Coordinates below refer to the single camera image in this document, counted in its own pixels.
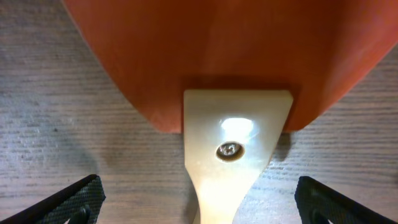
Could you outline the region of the red scraper wooden handle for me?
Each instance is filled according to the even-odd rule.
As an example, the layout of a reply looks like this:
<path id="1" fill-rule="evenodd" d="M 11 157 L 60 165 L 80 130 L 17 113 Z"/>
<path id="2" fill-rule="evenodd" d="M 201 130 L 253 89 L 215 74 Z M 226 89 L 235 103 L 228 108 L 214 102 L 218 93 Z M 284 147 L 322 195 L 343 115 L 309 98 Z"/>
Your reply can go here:
<path id="1" fill-rule="evenodd" d="M 66 0 L 159 131 L 183 135 L 195 223 L 231 223 L 282 133 L 317 119 L 397 43 L 396 0 Z"/>

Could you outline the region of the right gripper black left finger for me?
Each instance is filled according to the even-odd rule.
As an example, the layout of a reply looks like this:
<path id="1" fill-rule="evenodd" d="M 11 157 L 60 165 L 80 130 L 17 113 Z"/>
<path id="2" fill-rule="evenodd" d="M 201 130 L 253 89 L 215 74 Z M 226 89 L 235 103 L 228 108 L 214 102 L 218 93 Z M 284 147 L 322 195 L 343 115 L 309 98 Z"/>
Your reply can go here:
<path id="1" fill-rule="evenodd" d="M 90 174 L 1 223 L 96 223 L 105 199 L 100 176 Z"/>

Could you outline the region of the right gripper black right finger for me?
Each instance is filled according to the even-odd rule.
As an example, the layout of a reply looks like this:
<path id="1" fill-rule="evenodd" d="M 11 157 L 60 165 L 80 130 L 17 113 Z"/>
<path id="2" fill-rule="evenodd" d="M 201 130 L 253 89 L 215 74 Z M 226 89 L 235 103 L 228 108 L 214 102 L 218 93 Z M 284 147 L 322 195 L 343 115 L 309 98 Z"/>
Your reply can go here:
<path id="1" fill-rule="evenodd" d="M 302 224 L 397 224 L 309 176 L 299 178 L 294 197 Z"/>

